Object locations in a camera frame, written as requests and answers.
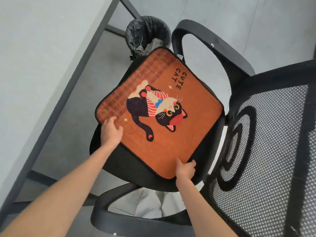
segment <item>forearm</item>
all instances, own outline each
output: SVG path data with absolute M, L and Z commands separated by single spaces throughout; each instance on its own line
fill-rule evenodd
M 65 236 L 112 151 L 100 147 L 31 203 L 0 236 Z
M 190 179 L 177 179 L 176 184 L 197 237 L 237 236 L 210 207 Z

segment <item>person's right arm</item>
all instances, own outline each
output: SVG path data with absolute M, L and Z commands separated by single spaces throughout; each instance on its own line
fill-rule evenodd
M 212 209 L 192 183 L 195 161 L 183 164 L 177 159 L 176 185 L 197 237 L 237 237 L 234 231 Z

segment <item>yellow cat eye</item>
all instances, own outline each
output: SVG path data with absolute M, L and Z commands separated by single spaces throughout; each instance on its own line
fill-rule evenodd
M 172 116 L 172 111 L 167 111 L 166 114 L 167 116 Z

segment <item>chair armrest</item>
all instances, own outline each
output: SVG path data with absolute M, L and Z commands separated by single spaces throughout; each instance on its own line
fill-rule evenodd
M 244 78 L 255 75 L 250 63 L 234 48 L 212 31 L 192 20 L 180 21 L 172 32 L 172 47 L 176 55 L 184 56 L 182 38 L 186 34 L 194 35 L 215 54 L 227 73 L 232 90 Z
M 144 219 L 108 211 L 111 203 L 139 188 L 136 184 L 128 183 L 100 195 L 91 214 L 92 225 L 100 231 L 116 233 L 118 236 L 195 236 L 186 211 L 159 219 Z

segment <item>hand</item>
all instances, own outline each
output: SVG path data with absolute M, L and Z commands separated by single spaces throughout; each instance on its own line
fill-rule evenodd
M 195 173 L 196 162 L 192 160 L 192 162 L 183 164 L 179 159 L 177 159 L 177 168 L 176 168 L 176 177 L 177 179 L 192 179 Z
M 121 142 L 123 127 L 116 129 L 114 120 L 116 116 L 105 120 L 101 127 L 101 146 L 107 145 L 113 149 Z

